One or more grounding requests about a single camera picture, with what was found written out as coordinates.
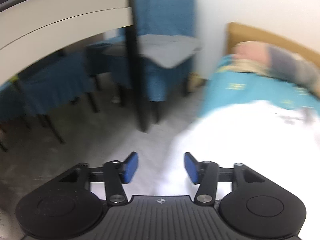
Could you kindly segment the white table with black legs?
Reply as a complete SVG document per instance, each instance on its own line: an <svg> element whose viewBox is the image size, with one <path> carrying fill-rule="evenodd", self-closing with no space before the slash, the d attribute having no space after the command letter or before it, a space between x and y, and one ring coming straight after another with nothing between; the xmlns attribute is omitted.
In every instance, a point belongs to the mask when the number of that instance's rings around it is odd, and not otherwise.
<svg viewBox="0 0 320 240"><path fill-rule="evenodd" d="M139 129L149 123L142 93L134 0L1 0L1 81L68 45L124 28Z"/></svg>

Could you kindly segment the teal patterned bed sheet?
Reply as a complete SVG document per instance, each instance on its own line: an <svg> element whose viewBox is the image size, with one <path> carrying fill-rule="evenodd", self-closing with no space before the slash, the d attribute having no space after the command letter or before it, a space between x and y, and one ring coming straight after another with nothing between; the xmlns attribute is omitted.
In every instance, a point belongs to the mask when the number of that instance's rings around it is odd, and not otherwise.
<svg viewBox="0 0 320 240"><path fill-rule="evenodd" d="M216 108L236 103L265 100L289 110L310 107L319 113L319 100L305 88L254 73L239 73L226 70L231 55L220 59L216 72L207 81L204 103L199 113L203 117Z"/></svg>

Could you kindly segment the white shirt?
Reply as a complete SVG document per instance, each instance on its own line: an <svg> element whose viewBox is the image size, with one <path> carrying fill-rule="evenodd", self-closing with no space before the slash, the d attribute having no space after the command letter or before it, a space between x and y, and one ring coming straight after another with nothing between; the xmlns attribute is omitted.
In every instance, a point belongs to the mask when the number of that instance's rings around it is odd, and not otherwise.
<svg viewBox="0 0 320 240"><path fill-rule="evenodd" d="M319 115L310 107L280 108L258 100L211 111L170 146L160 195L194 196L184 155L221 167L242 163L296 195L306 207L302 239L319 239Z"/></svg>

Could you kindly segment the blue covered chair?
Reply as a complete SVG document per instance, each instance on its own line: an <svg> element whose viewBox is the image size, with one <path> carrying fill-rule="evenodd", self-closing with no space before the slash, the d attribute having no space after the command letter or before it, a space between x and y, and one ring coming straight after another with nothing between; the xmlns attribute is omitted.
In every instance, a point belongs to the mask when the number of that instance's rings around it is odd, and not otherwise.
<svg viewBox="0 0 320 240"><path fill-rule="evenodd" d="M151 102L155 122L161 119L161 103L177 86L188 94L194 56L200 50L195 37L195 0L135 0L139 52L144 64L143 87ZM85 49L89 75L111 73L119 93L130 89L125 30L114 38Z"/></svg>
<svg viewBox="0 0 320 240"><path fill-rule="evenodd" d="M85 55L80 51L68 55L56 51L1 85L1 123L20 119L29 127L25 116L36 116L63 143L49 111L76 102L83 94L87 95L93 112L97 113Z"/></svg>

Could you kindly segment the striped grey beige pillow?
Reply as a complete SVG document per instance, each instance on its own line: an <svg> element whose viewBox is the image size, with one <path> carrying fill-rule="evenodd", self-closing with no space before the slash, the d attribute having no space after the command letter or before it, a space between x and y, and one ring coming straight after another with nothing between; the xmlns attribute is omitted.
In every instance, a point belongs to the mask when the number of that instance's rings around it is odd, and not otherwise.
<svg viewBox="0 0 320 240"><path fill-rule="evenodd" d="M247 41L233 48L231 70L255 73L288 81L306 88L319 97L319 69L317 66L286 49L272 44Z"/></svg>

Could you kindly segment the grey seat cushion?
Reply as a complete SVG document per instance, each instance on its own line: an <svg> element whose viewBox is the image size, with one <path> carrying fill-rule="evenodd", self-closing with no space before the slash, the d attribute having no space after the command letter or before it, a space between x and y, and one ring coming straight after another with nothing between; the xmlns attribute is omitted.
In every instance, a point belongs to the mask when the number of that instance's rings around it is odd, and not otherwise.
<svg viewBox="0 0 320 240"><path fill-rule="evenodd" d="M198 39L183 35L152 35L138 37L142 57L157 66L172 69L193 57L200 49Z"/></svg>

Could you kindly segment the tan bed headboard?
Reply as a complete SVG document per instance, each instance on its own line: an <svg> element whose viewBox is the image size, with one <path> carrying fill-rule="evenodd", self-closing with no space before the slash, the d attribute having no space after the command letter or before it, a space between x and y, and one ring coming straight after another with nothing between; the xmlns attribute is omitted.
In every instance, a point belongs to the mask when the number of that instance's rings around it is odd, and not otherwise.
<svg viewBox="0 0 320 240"><path fill-rule="evenodd" d="M297 53L305 59L319 66L319 53L299 43L263 29L237 22L229 22L226 27L225 55L230 54L232 52L232 48L237 43L246 41L260 41L273 44L275 46Z"/></svg>

